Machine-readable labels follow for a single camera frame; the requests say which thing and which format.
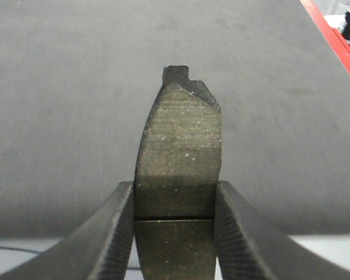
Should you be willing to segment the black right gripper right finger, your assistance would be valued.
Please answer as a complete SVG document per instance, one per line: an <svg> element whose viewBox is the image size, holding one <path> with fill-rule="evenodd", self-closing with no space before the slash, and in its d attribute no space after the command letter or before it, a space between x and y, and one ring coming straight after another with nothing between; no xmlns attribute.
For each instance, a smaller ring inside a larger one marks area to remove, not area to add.
<svg viewBox="0 0 350 280"><path fill-rule="evenodd" d="M227 181L216 191L215 244L223 279L348 279L260 215Z"/></svg>

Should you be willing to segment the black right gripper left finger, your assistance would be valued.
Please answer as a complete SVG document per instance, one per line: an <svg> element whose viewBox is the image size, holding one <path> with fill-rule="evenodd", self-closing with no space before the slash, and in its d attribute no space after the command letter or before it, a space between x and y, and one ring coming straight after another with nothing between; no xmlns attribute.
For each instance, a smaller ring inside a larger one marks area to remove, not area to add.
<svg viewBox="0 0 350 280"><path fill-rule="evenodd" d="M67 238L0 279L124 279L134 234L134 188L121 182Z"/></svg>

